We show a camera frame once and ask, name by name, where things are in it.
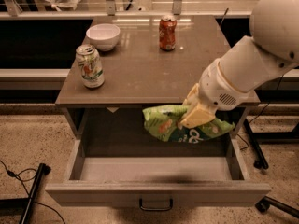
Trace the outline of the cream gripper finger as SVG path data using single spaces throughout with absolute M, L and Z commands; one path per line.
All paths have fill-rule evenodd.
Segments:
M 182 116 L 179 125 L 191 129 L 209 123 L 214 118 L 214 114 L 200 107 L 195 107 L 192 111 Z

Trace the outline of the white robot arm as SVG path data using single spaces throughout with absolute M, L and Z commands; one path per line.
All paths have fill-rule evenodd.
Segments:
M 193 128 L 218 110 L 245 103 L 253 90 L 299 64 L 299 0 L 260 0 L 249 18 L 250 35 L 205 69 L 189 92 L 179 124 Z

